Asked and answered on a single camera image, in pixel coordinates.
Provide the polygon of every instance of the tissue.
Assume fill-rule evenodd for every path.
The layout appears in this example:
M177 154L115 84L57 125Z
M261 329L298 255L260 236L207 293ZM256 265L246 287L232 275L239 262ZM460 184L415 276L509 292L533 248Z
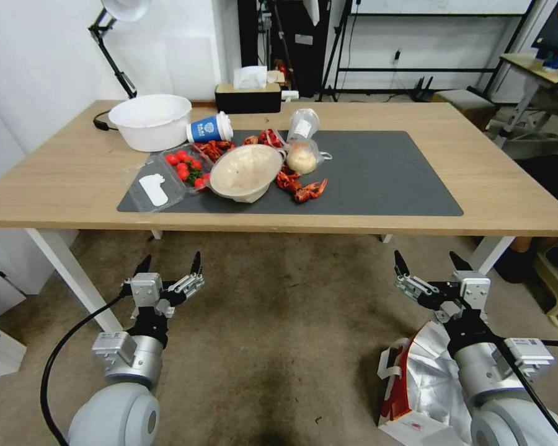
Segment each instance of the tissue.
M267 86L267 67L255 65L234 70L234 88L259 89Z

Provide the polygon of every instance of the table leg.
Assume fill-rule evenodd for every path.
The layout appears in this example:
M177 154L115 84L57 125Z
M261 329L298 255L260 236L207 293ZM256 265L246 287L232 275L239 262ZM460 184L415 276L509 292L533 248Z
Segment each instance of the table leg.
M27 228L26 231L89 313L105 305L103 297L56 231L33 228ZM96 316L95 320L104 331L122 330L120 322L111 310L104 311Z
M500 129L496 138L494 138L494 144L496 144L498 147L502 148L509 135L515 128L517 122L519 122L519 119L521 119L521 116L523 116L523 112L529 106L529 103L535 96L538 88L539 84L537 83L537 81L535 81L534 79L527 79L525 84L525 94L513 110L513 116L510 118L510 121L506 123L503 128Z
M474 270L487 274L514 239L512 236L484 237L473 251L469 264Z

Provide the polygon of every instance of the red and white bag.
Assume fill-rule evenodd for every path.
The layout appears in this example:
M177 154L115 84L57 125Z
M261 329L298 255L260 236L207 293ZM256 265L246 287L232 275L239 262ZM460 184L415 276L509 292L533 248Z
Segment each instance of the red and white bag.
M471 444L471 416L448 341L445 329L431 321L380 355L378 376L389 381L379 428L405 446ZM397 356L389 365L391 350Z

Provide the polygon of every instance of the desk lamp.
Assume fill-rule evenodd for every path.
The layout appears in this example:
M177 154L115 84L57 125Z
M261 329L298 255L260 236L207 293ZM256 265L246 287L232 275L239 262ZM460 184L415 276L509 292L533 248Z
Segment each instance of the desk lamp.
M112 67L116 79L118 79L118 82L122 85L126 94L128 94L128 98L132 99L136 97L136 87L128 76L123 71L120 71L116 62L113 61L112 56L105 47L104 37L112 29L116 20L134 22L144 16L149 9L151 0L102 0L101 3L104 5L104 8L97 16L95 22L89 27L89 32ZM102 25L108 14L110 19L105 25Z

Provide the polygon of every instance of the wooden table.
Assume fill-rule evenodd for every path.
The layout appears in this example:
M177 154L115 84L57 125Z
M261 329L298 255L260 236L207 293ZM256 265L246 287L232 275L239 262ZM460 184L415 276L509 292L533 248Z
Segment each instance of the wooden table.
M540 88L550 88L550 86L558 83L558 69L544 70L543 61L535 58L533 53L506 53L500 55L500 59L507 62L512 68L515 68L531 81L525 85L525 93L523 98L516 105L512 117L506 125L500 129L500 132L494 139L494 143L498 147L502 147L506 142L508 135L513 131L515 125L521 119L529 103Z
M291 114L310 106L321 129L407 131L462 207L460 217L121 213L131 182L123 171L147 154L93 127L93 116L113 104L94 103L0 179L0 227L26 228L89 311L104 301L53 229L488 235L471 259L482 272L514 236L558 236L558 202L446 103L284 103L280 113L232 115L231 122L288 129ZM196 108L192 119L214 113ZM97 321L120 329L109 311Z

